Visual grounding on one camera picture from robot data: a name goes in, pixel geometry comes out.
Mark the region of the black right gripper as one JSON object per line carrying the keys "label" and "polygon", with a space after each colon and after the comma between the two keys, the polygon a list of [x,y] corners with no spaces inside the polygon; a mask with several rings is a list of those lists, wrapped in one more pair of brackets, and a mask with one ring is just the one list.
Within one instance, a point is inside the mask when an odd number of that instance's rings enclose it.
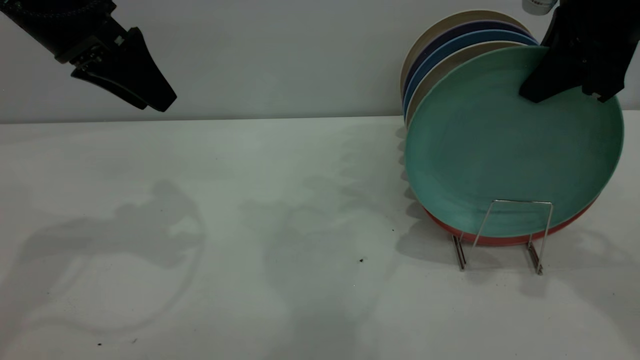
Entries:
{"label": "black right gripper", "polygon": [[606,103],[624,89],[639,41],[638,0],[560,0],[547,53],[519,87],[535,104],[576,87]]}

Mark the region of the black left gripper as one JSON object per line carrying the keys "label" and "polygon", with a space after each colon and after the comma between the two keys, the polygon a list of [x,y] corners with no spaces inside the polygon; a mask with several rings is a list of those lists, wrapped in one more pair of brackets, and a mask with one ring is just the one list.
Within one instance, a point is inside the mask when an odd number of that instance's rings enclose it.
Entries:
{"label": "black left gripper", "polygon": [[151,57],[142,31],[126,30],[116,20],[74,20],[57,25],[55,60],[77,66],[93,54],[116,53],[113,66],[84,66],[71,77],[110,92],[133,107],[166,112],[178,98]]}

